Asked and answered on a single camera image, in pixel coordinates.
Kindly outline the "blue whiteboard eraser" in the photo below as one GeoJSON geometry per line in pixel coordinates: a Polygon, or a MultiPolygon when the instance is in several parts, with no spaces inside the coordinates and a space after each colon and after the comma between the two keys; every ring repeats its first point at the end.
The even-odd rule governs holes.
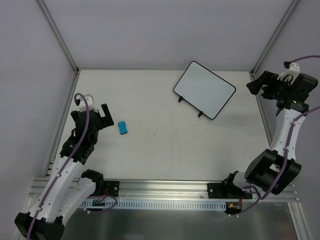
{"type": "Polygon", "coordinates": [[[118,124],[119,134],[124,135],[128,133],[127,125],[125,121],[119,121],[118,124]]]}

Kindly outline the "small white whiteboard black frame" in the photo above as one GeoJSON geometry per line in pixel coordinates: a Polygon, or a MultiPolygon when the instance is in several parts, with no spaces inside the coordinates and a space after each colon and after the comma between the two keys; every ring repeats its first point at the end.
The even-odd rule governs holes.
{"type": "Polygon", "coordinates": [[[173,92],[183,96],[214,120],[236,92],[236,87],[196,61],[191,61],[179,78],[173,92]]]}

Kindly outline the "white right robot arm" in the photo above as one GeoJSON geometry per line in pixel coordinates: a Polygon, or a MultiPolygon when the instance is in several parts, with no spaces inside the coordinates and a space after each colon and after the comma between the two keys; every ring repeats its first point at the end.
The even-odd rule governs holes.
{"type": "Polygon", "coordinates": [[[286,70],[282,74],[264,71],[246,86],[250,93],[276,101],[276,130],[270,147],[258,155],[248,166],[244,179],[247,183],[269,194],[279,195],[300,173],[296,162],[296,143],[306,115],[311,113],[305,102],[318,85],[318,80],[299,70],[286,70]]]}

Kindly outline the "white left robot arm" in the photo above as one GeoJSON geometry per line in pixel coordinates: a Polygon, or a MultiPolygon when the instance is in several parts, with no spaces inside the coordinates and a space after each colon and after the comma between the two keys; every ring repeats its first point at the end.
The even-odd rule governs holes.
{"type": "Polygon", "coordinates": [[[81,103],[71,112],[75,127],[65,141],[58,164],[44,190],[26,213],[18,213],[14,223],[28,240],[59,240],[80,204],[90,195],[104,191],[104,176],[84,166],[98,142],[99,131],[114,125],[107,104],[104,116],[93,104],[81,103]]]}

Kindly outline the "left aluminium frame post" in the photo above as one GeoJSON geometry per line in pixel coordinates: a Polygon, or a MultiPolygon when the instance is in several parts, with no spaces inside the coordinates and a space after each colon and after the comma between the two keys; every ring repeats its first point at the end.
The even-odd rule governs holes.
{"type": "Polygon", "coordinates": [[[42,14],[44,15],[44,19],[48,23],[49,28],[51,29],[55,39],[57,40],[64,56],[66,57],[69,65],[71,66],[73,72],[77,74],[79,72],[79,68],[78,68],[74,58],[72,57],[72,54],[71,54],[63,36],[62,36],[46,2],[44,0],[36,0],[35,2],[37,3],[37,5],[39,6],[39,9],[41,10],[42,14]]]}

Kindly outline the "aluminium frame post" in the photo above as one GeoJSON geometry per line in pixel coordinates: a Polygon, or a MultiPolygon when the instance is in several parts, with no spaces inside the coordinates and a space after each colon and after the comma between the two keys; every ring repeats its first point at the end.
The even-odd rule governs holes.
{"type": "Polygon", "coordinates": [[[274,31],[272,32],[270,38],[268,39],[265,47],[263,48],[261,54],[259,55],[257,61],[255,62],[253,68],[250,70],[250,74],[252,76],[255,76],[255,74],[258,72],[260,67],[262,66],[263,62],[267,58],[269,52],[272,50],[274,44],[276,43],[278,37],[282,33],[282,30],[287,25],[287,22],[295,12],[296,8],[300,4],[300,0],[291,0],[287,9],[284,11],[284,14],[282,15],[280,21],[276,25],[274,31]]]}
{"type": "Polygon", "coordinates": [[[37,5],[39,6],[39,9],[41,10],[42,14],[44,15],[44,19],[48,23],[49,28],[51,29],[55,39],[57,40],[64,56],[66,57],[69,65],[71,66],[73,72],[77,74],[79,72],[79,68],[78,68],[74,58],[72,57],[72,54],[71,54],[63,36],[62,36],[46,2],[44,0],[36,0],[35,2],[37,3],[37,5]]]}

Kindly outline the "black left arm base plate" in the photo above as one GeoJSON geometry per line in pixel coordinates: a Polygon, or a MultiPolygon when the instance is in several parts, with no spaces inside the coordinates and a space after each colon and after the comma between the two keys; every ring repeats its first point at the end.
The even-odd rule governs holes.
{"type": "Polygon", "coordinates": [[[102,185],[102,195],[118,197],[120,191],[120,182],[114,180],[104,180],[102,185]]]}

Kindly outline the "right aluminium frame post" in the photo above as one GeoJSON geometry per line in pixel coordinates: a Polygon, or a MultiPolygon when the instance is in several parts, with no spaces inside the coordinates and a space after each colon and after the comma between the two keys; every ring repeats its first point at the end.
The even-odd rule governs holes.
{"type": "Polygon", "coordinates": [[[284,11],[284,14],[282,15],[280,21],[276,25],[274,31],[272,32],[270,38],[268,39],[265,47],[263,48],[261,54],[259,55],[257,61],[255,62],[253,68],[250,70],[250,74],[252,76],[255,76],[255,74],[258,72],[260,67],[262,66],[263,62],[267,58],[269,52],[272,50],[274,44],[276,43],[278,37],[282,33],[282,30],[287,25],[287,22],[295,12],[296,8],[300,4],[300,0],[291,0],[287,9],[284,11]]]}

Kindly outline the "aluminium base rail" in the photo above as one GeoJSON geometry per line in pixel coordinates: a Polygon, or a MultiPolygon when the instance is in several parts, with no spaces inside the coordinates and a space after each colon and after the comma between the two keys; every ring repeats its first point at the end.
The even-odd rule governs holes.
{"type": "MultiPolygon", "coordinates": [[[[35,178],[28,197],[39,197],[49,182],[49,177],[35,178]]],[[[130,179],[104,179],[104,181],[119,181],[120,199],[128,200],[219,200],[208,198],[207,184],[221,181],[200,180],[130,180],[130,179]]],[[[300,198],[294,184],[289,184],[278,195],[269,194],[266,202],[299,202],[300,198]]]]}

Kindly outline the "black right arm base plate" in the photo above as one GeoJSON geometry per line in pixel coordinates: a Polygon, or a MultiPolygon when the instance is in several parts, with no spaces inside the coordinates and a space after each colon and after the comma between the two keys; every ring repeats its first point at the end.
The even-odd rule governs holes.
{"type": "Polygon", "coordinates": [[[207,194],[209,199],[245,199],[251,200],[253,195],[244,192],[233,183],[208,183],[207,194]]]}

